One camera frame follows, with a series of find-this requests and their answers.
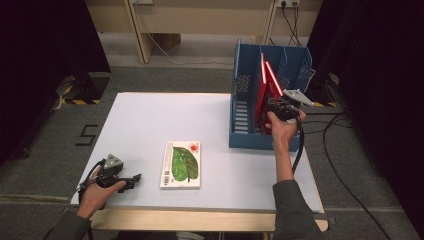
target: wall socket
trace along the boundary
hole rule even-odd
[[[293,8],[293,4],[297,3],[297,6],[299,7],[300,0],[284,0],[286,2],[286,8]],[[281,7],[281,3],[283,0],[278,0],[277,7]]]
[[[133,0],[133,5],[153,5],[153,0]]]

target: cable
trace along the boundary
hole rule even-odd
[[[295,40],[293,40],[293,37],[295,37],[295,33],[294,33],[294,31],[293,31],[293,28],[291,27],[291,24],[290,24],[290,22],[289,22],[289,20],[287,19],[287,16],[286,16],[286,13],[284,12],[284,9],[286,8],[286,1],[282,1],[281,2],[281,10],[282,10],[282,12],[283,12],[283,16],[284,16],[284,19],[286,19],[286,22],[287,22],[287,25],[289,26],[289,28],[290,28],[290,32],[292,33],[292,35],[290,36],[290,41],[289,41],[289,46],[290,46],[290,44],[291,44],[291,41],[293,41],[293,43],[295,44],[295,45],[297,45],[297,46],[299,46],[298,44],[296,44],[296,41]]]
[[[222,63],[222,62],[214,62],[214,61],[211,61],[211,62],[176,62],[176,61],[172,60],[171,56],[169,56],[169,54],[159,46],[159,44],[153,39],[153,37],[150,34],[147,34],[147,36],[149,36],[149,38],[159,48],[159,50],[161,50],[161,52],[168,57],[169,61],[171,63],[175,64],[175,65],[187,65],[187,64],[222,64],[222,65],[233,65],[232,63]]]
[[[294,9],[294,32],[295,32],[295,38],[297,40],[297,46],[302,47],[302,44],[299,41],[298,35],[297,35],[297,20],[299,19],[299,5],[297,5],[297,2],[293,3],[293,9]]]
[[[338,124],[337,122],[339,122],[339,121],[341,121],[341,120],[346,120],[347,118],[341,118],[341,119],[338,119],[336,122],[334,122],[334,123],[332,123],[333,125],[337,125],[337,126],[339,126],[339,127],[344,127],[344,128],[353,128],[352,126],[346,126],[346,125],[343,125],[343,124]],[[303,122],[303,124],[305,124],[305,123],[315,123],[315,122],[317,122],[317,123],[329,123],[329,122],[325,122],[325,121],[308,121],[308,122]],[[306,134],[313,134],[313,133],[321,133],[321,132],[324,132],[324,129],[322,129],[322,130],[318,130],[318,131],[312,131],[312,132],[305,132],[305,135]]]
[[[59,95],[59,102],[58,102],[57,106],[54,107],[51,111],[59,110],[59,109],[62,108],[62,105],[63,105],[63,97],[62,97],[62,95],[60,95],[60,93],[58,93],[57,91],[56,91],[56,93],[57,93],[57,95]]]
[[[77,191],[78,191],[78,203],[81,204],[81,200],[82,200],[82,196],[84,195],[85,190],[88,188],[88,186],[90,186],[91,184],[95,183],[96,181],[92,181],[93,179],[96,179],[97,176],[95,177],[91,177],[91,175],[93,174],[94,170],[97,169],[98,166],[103,166],[104,163],[106,162],[105,159],[100,160],[99,162],[97,162],[93,168],[91,168],[90,172],[87,174],[87,177],[85,178],[85,180],[80,183]],[[93,237],[93,230],[91,228],[91,225],[88,227],[87,230],[87,234],[88,234],[88,239],[89,240],[94,240]]]
[[[274,41],[272,41],[272,38],[269,38],[269,41],[272,43],[272,45],[275,46],[275,43],[274,43]]]
[[[296,116],[295,119],[296,119],[297,128],[299,129],[300,140],[299,140],[299,149],[297,150],[296,159],[294,160],[293,166],[292,166],[293,174],[296,171],[297,164],[299,163],[300,157],[302,156],[303,146],[305,143],[305,133],[303,132],[302,121],[300,119],[300,116]]]
[[[340,114],[337,114],[335,117],[333,117],[324,129],[324,133],[322,135],[322,141],[323,141],[323,145],[324,145],[325,155],[327,157],[328,162],[330,163],[331,168],[333,169],[333,172],[336,174],[336,177],[340,181],[340,183],[344,186],[344,188],[348,191],[348,193],[356,200],[356,202],[358,202],[358,204],[365,210],[365,212],[370,216],[370,218],[375,222],[375,224],[381,230],[381,232],[384,234],[384,236],[386,236],[386,238],[390,240],[391,239],[390,236],[383,229],[383,227],[378,222],[378,220],[374,217],[374,215],[372,215],[372,213],[367,209],[367,207],[359,200],[359,198],[356,197],[355,194],[353,194],[353,192],[350,190],[350,188],[343,181],[343,179],[341,178],[340,174],[338,173],[338,171],[337,171],[336,167],[334,166],[333,161],[331,160],[330,155],[328,153],[326,142],[325,142],[327,130],[331,127],[332,123],[336,120],[336,118],[338,118],[340,115],[342,115],[344,113],[345,112],[341,112]]]
[[[331,112],[324,112],[324,113],[306,113],[307,116],[313,116],[313,115],[336,115],[339,114],[339,112],[331,113]]]

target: book cover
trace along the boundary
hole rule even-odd
[[[261,112],[262,103],[267,88],[267,77],[266,77],[266,66],[265,66],[265,56],[264,53],[261,53],[260,61],[260,73],[259,73],[259,83],[258,83],[258,93],[256,97],[256,108],[255,108],[255,122],[259,119],[259,114]]]
[[[160,188],[200,188],[199,141],[170,141],[166,143]]]
[[[275,76],[274,70],[272,69],[271,64],[266,61],[266,77],[267,77],[267,87],[264,94],[264,99],[261,107],[261,111],[258,118],[258,127],[262,134],[269,135],[271,134],[271,129],[267,128],[265,124],[270,123],[268,119],[268,110],[266,108],[266,103],[270,98],[281,98],[283,96],[283,89],[280,86],[280,83]]]

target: gray sleeve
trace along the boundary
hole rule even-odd
[[[47,239],[80,240],[83,239],[90,225],[90,220],[79,217],[72,212],[65,212]]]
[[[273,240],[324,239],[295,180],[278,182],[273,191],[276,207]]]

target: right hand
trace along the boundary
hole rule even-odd
[[[283,122],[273,112],[268,112],[268,118],[271,124],[266,124],[267,128],[272,129],[272,139],[275,150],[288,151],[291,140],[299,130],[297,123]],[[306,118],[306,114],[299,110],[301,122]]]

